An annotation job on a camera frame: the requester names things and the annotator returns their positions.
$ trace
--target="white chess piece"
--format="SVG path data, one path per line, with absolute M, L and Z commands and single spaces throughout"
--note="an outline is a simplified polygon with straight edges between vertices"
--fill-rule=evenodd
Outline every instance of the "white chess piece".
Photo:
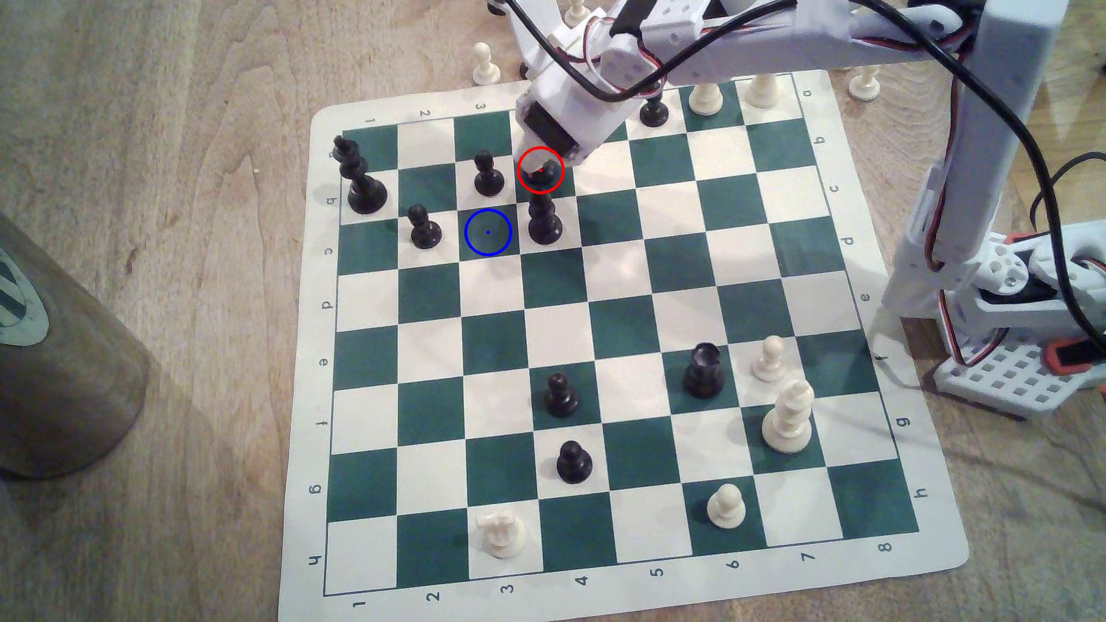
M 509 509 L 477 517 L 477 527 L 484 532 L 488 552 L 498 558 L 514 557 L 526 546 L 526 527 Z
M 779 382 L 787 373 L 783 364 L 783 340 L 774 334 L 768 335 L 761 343 L 761 356 L 753 363 L 753 376 L 762 382 Z
M 879 95 L 879 81 L 876 74 L 879 73 L 879 65 L 866 65 L 860 68 L 860 73 L 854 75 L 848 81 L 848 94 L 862 102 L 870 102 Z
M 758 73 L 745 90 L 745 103 L 759 108 L 771 108 L 780 102 L 780 83 L 774 73 Z
M 722 90 L 713 82 L 696 84 L 688 95 L 688 107 L 700 116 L 718 114 L 722 110 Z
M 741 490 L 723 484 L 707 501 L 707 518 L 722 529 L 733 529 L 745 519 L 745 501 Z
M 775 407 L 764 416 L 761 435 L 769 447 L 781 454 L 794 454 L 811 442 L 811 404 L 814 390 L 805 380 L 796 380 L 780 392 Z
M 472 82 L 480 86 L 499 82 L 499 66 L 491 62 L 491 48 L 487 43 L 472 46 L 472 55 L 477 60 L 477 69 L 472 70 Z

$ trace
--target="black chess piece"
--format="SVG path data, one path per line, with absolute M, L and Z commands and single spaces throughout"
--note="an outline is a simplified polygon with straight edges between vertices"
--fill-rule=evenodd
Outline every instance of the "black chess piece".
M 684 388 L 696 397 L 713 397 L 726 384 L 722 352 L 713 343 L 700 343 L 691 351 L 691 364 L 684 372 Z
M 472 156 L 472 162 L 477 165 L 477 178 L 472 182 L 477 191 L 486 197 L 493 197 L 503 189 L 503 174 L 495 170 L 495 160 L 491 157 L 491 152 L 480 149 Z
M 334 159 L 341 165 L 338 174 L 349 180 L 349 207 L 357 214 L 373 214 L 388 200 L 388 189 L 379 179 L 369 177 L 368 166 L 361 157 L 357 143 L 342 136 L 334 137 Z
M 566 440 L 556 458 L 556 474 L 565 484 L 580 484 L 592 475 L 592 455 L 580 443 Z
M 556 206 L 549 194 L 530 196 L 530 239 L 540 245 L 551 245 L 561 239 L 563 227 Z
M 638 118 L 649 127 L 660 127 L 668 121 L 668 106 L 660 101 L 660 93 L 645 101 L 645 105 L 638 111 Z
M 415 204 L 407 208 L 407 219 L 411 222 L 411 243 L 416 248 L 434 248 L 441 241 L 441 227 L 430 220 L 426 208 Z
M 545 410 L 554 417 L 567 417 L 580 406 L 580 395 L 568 386 L 568 379 L 561 372 L 550 375 L 545 382 L 549 391 L 545 393 Z

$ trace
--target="wood grain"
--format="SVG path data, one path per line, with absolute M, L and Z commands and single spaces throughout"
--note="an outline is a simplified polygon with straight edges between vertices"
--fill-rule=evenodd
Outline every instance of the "wood grain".
M 1053 166 L 1103 146 L 1102 20 L 1095 0 L 1073 0 L 1031 120 L 1056 136 L 1043 139 Z M 156 361 L 145 412 L 107 458 L 0 483 L 0 619 L 275 618 L 311 117 L 467 86 L 479 40 L 513 79 L 507 24 L 479 0 L 0 4 L 2 211 Z M 872 104 L 841 95 L 846 80 L 834 74 L 890 258 L 945 139 L 948 76 L 885 68 Z M 1081 175 L 1062 194 L 1073 220 L 1103 214 L 1104 177 Z M 1035 191 L 1012 180 L 999 228 L 1021 228 Z M 1024 423 L 938 396 L 937 332 L 906 325 L 964 567 L 602 620 L 1106 616 L 1102 400 Z

